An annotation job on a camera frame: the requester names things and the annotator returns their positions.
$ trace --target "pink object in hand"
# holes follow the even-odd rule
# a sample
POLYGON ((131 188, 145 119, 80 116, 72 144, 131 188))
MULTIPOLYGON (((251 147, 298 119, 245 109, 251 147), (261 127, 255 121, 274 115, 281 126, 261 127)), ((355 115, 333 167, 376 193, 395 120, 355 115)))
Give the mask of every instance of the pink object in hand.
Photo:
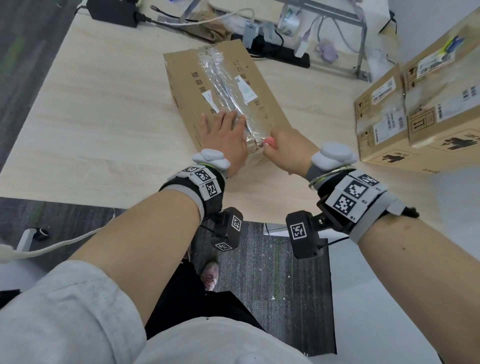
POLYGON ((278 149, 277 145, 276 145, 276 141, 275 139, 272 137, 272 136, 268 136, 264 139, 264 144, 268 144, 269 146, 275 148, 275 149, 278 149))

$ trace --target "person's left hand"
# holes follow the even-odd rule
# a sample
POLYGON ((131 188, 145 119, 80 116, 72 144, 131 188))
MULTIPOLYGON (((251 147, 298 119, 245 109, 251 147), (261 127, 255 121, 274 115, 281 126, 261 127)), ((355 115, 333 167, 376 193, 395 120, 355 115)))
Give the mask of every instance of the person's left hand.
POLYGON ((215 149, 223 153, 230 162, 228 176, 232 177, 245 165, 247 160, 247 142, 244 135, 245 115, 240 115, 237 124, 232 130, 232 123, 237 117, 236 111, 219 112, 212 123, 212 130, 208 130, 207 116, 202 114, 200 119, 200 138, 203 149, 215 149))

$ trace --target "person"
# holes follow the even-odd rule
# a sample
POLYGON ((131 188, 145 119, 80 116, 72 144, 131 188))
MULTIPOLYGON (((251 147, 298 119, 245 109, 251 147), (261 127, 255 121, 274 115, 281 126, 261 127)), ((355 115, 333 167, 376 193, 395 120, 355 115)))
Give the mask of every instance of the person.
MULTIPOLYGON (((203 115, 200 124, 202 145, 223 153, 229 176, 247 158, 245 117, 232 128, 235 118, 221 112, 208 130, 203 115)), ((319 147, 294 129, 272 136, 277 145, 264 147, 266 157, 305 177, 319 147)), ((0 310, 0 361, 309 363, 263 331, 234 297, 205 295, 217 266, 207 267, 202 281, 182 260, 200 210, 188 194, 163 189, 111 221, 0 310)), ((446 363, 480 361, 479 261, 420 219, 392 214, 376 220, 358 247, 446 363)))

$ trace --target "power strip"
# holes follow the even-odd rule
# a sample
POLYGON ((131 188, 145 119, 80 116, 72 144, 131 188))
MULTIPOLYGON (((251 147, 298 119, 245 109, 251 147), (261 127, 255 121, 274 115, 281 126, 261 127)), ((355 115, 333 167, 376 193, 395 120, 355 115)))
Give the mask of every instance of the power strip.
MULTIPOLYGON (((243 36, 240 34, 232 34, 231 40, 235 39, 243 39, 243 36)), ((247 48, 247 50, 254 56, 266 57, 271 60, 293 64, 294 66, 303 68, 310 67, 310 55, 308 53, 305 53, 302 58, 295 57, 293 49, 265 42, 264 36, 255 37, 252 47, 247 48)))

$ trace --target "person's right arm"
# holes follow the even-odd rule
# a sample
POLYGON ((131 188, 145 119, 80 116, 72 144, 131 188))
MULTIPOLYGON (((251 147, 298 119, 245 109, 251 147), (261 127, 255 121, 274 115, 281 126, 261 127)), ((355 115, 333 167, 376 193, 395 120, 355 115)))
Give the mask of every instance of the person's right arm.
MULTIPOLYGON (((319 148, 297 130, 272 132, 264 154, 304 177, 319 148)), ((420 219, 386 215, 359 241, 366 261, 447 364, 480 363, 480 262, 420 219)))

